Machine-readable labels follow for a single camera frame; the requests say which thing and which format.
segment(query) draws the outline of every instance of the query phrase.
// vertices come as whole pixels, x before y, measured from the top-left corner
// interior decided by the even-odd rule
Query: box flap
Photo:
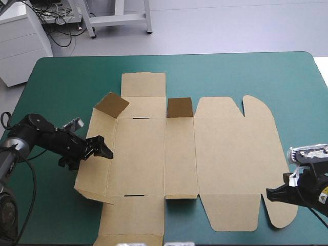
[[[115,93],[110,92],[95,106],[95,108],[105,114],[117,118],[128,105],[129,102],[125,101]]]
[[[101,135],[105,138],[105,144],[113,150],[116,131],[116,119],[94,108],[92,111],[87,137]],[[95,194],[105,196],[109,168],[112,160],[90,156],[86,161],[81,161],[74,188],[84,196],[95,198]]]
[[[87,199],[91,199],[91,200],[96,200],[96,201],[101,201],[101,202],[105,202],[108,204],[112,204],[112,197],[106,197],[105,195],[101,195],[99,193],[93,193],[93,192],[89,192],[86,190],[81,190],[79,188],[74,187],[81,195],[83,195],[85,198]]]
[[[145,243],[147,246],[162,246],[163,235],[102,235],[94,246],[117,246],[118,243]]]
[[[254,220],[249,217],[256,215],[254,219],[257,220],[258,206],[247,204],[254,202],[254,195],[265,196],[265,188],[279,186],[282,173],[289,171],[268,107],[251,96],[243,98],[243,105],[245,117],[232,99],[204,97],[194,118],[199,193],[202,200],[205,198],[205,209],[210,212],[208,204],[219,206],[220,195],[225,200],[227,195],[242,196],[240,206],[248,207],[247,213],[239,215],[241,221],[248,221],[243,225],[227,223],[217,227],[211,223],[213,228],[222,231],[253,228]],[[226,214],[234,211],[230,206],[225,207]],[[287,226],[297,213],[297,207],[289,204],[284,206],[282,213],[274,212],[275,205],[267,207],[272,210],[270,220],[277,227]],[[212,218],[212,214],[207,215],[213,223],[226,216],[218,212]]]
[[[169,98],[168,118],[193,117],[193,107],[190,97]]]
[[[201,195],[211,227],[217,232],[252,232],[258,224],[261,195]]]
[[[202,97],[199,99],[195,118],[243,117],[231,97]]]
[[[119,119],[133,118],[165,118],[166,97],[165,96],[135,96],[124,97],[130,104],[119,115]]]
[[[165,80],[165,73],[124,73],[121,96],[166,96]]]
[[[192,117],[167,118],[166,199],[196,199],[198,195],[194,122]]]
[[[164,196],[116,197],[113,205],[105,204],[99,235],[164,234]]]
[[[107,196],[164,196],[166,119],[119,119]]]

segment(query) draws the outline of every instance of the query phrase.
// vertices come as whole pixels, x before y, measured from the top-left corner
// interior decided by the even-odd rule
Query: gray floor
[[[91,12],[106,15],[114,0],[89,0]],[[155,55],[307,51],[328,56],[328,0],[149,0],[153,34],[145,25],[97,28],[60,48],[54,56]],[[125,12],[143,10],[126,0]],[[61,44],[68,37],[57,35]],[[0,81],[0,112],[12,112],[24,85]]]

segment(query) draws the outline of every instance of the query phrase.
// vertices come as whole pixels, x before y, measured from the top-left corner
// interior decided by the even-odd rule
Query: white table frame
[[[87,26],[89,35],[92,38],[96,37],[95,27],[108,27],[108,26],[146,23],[147,33],[151,34],[153,32],[151,17],[150,17],[149,0],[143,0],[145,3],[145,12],[138,13],[138,14],[124,14],[124,1],[125,0],[115,1],[115,15],[93,17],[90,16],[89,7],[86,1],[78,0],[78,4],[81,8],[81,14]]]

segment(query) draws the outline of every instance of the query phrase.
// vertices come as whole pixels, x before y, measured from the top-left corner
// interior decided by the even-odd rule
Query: warning label
[[[320,196],[319,196],[319,202],[321,202],[322,204],[325,204],[326,200],[327,200],[327,197],[328,197],[327,194],[321,193]]]

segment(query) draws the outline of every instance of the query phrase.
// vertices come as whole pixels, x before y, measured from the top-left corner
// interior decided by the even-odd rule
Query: white cabinet
[[[13,4],[0,16],[0,78],[7,86],[27,82],[36,61],[48,56],[50,42],[35,13]]]

